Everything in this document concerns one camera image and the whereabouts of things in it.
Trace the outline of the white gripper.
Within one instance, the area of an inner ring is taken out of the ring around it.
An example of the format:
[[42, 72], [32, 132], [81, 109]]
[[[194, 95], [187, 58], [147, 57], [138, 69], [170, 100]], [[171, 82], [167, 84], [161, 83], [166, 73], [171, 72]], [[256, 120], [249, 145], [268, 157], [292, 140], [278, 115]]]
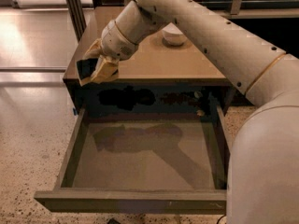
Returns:
[[[100, 57], [92, 72], [91, 82], [100, 84], [116, 80], [119, 77], [119, 60], [130, 59], [137, 49], [138, 45], [129, 41], [119, 30], [116, 21], [111, 20], [102, 31], [101, 39], [95, 39], [83, 55], [84, 60]], [[100, 56], [102, 51], [107, 56]]]

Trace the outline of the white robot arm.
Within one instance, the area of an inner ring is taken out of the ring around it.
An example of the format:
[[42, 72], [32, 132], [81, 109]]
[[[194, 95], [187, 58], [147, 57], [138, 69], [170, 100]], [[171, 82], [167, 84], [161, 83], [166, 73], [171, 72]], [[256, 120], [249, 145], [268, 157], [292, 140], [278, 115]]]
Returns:
[[299, 60], [193, 0], [132, 0], [86, 52], [115, 79], [148, 35], [174, 23], [256, 105], [235, 137], [227, 224], [299, 224]]

